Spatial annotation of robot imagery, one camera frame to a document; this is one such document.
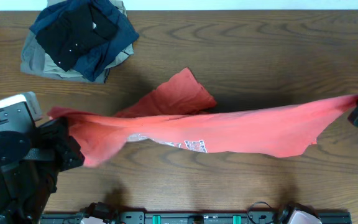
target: stack of folded clothes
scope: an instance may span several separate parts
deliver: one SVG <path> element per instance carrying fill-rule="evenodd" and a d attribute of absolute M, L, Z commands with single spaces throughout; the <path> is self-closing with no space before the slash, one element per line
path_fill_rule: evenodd
<path fill-rule="evenodd" d="M 21 71 L 74 82 L 105 83 L 139 38 L 118 0 L 49 0 L 30 27 Z"/>

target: green connector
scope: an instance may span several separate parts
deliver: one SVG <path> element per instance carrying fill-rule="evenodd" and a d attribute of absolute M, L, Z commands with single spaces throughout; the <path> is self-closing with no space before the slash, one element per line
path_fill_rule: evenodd
<path fill-rule="evenodd" d="M 161 224 L 161 216 L 154 215 L 153 216 L 153 224 Z"/>
<path fill-rule="evenodd" d="M 233 224 L 241 224 L 241 216 L 233 215 Z"/>

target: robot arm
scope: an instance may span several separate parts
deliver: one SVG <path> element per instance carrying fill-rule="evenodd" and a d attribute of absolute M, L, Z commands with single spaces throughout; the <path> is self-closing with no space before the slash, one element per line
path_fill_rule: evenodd
<path fill-rule="evenodd" d="M 65 119 L 41 118 L 34 93 L 0 101 L 0 223 L 36 223 L 59 172 L 82 166 L 80 146 Z"/>

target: white robot part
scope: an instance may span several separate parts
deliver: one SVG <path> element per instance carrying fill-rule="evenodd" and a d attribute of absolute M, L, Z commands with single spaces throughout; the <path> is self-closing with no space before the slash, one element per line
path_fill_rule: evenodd
<path fill-rule="evenodd" d="M 0 100 L 0 109 L 20 102 L 27 103 L 27 107 L 29 108 L 32 119 L 34 121 L 39 121 L 42 119 L 42 110 L 38 103 L 37 97 L 35 96 L 35 93 L 32 91 L 10 96 Z"/>
<path fill-rule="evenodd" d="M 89 218 L 83 218 L 81 220 L 81 224 L 105 224 L 105 223 L 100 218 L 89 217 Z"/>
<path fill-rule="evenodd" d="M 322 224 L 321 220 L 309 213 L 294 211 L 288 224 Z"/>

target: wood grain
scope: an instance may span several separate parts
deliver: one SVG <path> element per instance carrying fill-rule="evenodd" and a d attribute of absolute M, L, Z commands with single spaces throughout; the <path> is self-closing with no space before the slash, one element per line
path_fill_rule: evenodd
<path fill-rule="evenodd" d="M 217 99 L 213 112 L 305 103 L 358 93 L 358 11 L 130 11 L 135 55 L 105 85 L 19 71 L 38 12 L 0 12 L 0 98 L 35 91 L 41 107 L 111 115 L 184 67 Z M 127 144 L 98 169 L 59 175 L 47 211 L 91 202 L 147 210 L 243 210 L 296 200 L 348 209 L 358 223 L 358 129 L 346 114 L 298 157 L 198 154 L 151 141 Z"/>

